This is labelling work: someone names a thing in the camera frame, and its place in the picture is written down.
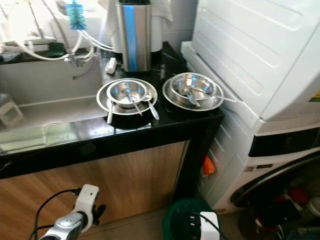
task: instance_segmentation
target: black cable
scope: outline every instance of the black cable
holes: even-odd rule
[[[197,216],[203,218],[204,220],[206,220],[209,224],[211,224],[219,232],[219,234],[222,236],[223,239],[228,240],[226,235],[212,221],[210,221],[207,217],[205,217],[202,214],[197,213],[197,212],[193,212],[192,214],[193,215],[197,215]]]
[[[29,235],[28,240],[31,240],[32,236],[40,229],[48,229],[48,228],[52,228],[54,225],[44,225],[44,226],[38,226],[37,228],[35,228]]]
[[[63,194],[63,193],[68,193],[68,192],[72,192],[72,193],[75,193],[75,195],[79,195],[81,191],[81,188],[76,188],[76,189],[67,189],[67,190],[63,190],[63,191],[60,191],[60,192],[57,192],[56,194],[52,195],[51,197],[49,197],[44,203],[42,203],[42,205],[39,207],[38,211],[36,211],[36,214],[35,214],[35,219],[34,219],[34,227],[33,227],[33,234],[34,235],[34,240],[37,240],[38,239],[38,233],[37,233],[37,228],[38,228],[38,220],[39,220],[39,214],[40,214],[40,211],[44,208],[44,206],[49,202],[51,201],[53,198],[55,198],[56,196],[60,195],[60,194]]]

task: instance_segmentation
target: black countertop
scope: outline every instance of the black countertop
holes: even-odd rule
[[[102,65],[112,56],[115,56],[112,52],[102,52]],[[112,124],[107,124],[106,117],[65,123],[67,127],[62,129],[68,129],[65,131],[69,132],[59,133],[63,137],[60,136],[61,141],[55,145],[44,145],[32,150],[2,151],[0,179],[190,140],[179,181],[185,182],[180,187],[181,191],[192,189],[192,186],[186,184],[191,183],[191,180],[195,183],[194,178],[199,173],[204,156],[223,119],[223,113],[218,108],[207,112],[187,111],[165,99],[162,94],[164,82],[187,71],[183,61],[167,42],[163,44],[161,52],[152,55],[150,72],[127,73],[119,64],[116,72],[106,74],[103,81],[107,83],[130,77],[151,83],[158,92],[155,108],[159,113],[159,120],[155,120],[146,111],[143,116],[113,115]]]

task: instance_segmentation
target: washing machine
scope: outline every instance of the washing machine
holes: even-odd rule
[[[209,156],[216,172],[198,188],[214,210],[270,171],[320,154],[320,4],[316,0],[199,0],[190,71],[213,79],[225,118]]]

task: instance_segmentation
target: cabinet door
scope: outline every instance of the cabinet door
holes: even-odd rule
[[[107,206],[100,224],[168,206],[184,146],[173,143],[0,180],[0,239],[28,239],[47,198],[84,184],[100,188],[96,205]],[[42,209],[38,225],[70,213],[75,200],[70,192],[54,198]]]

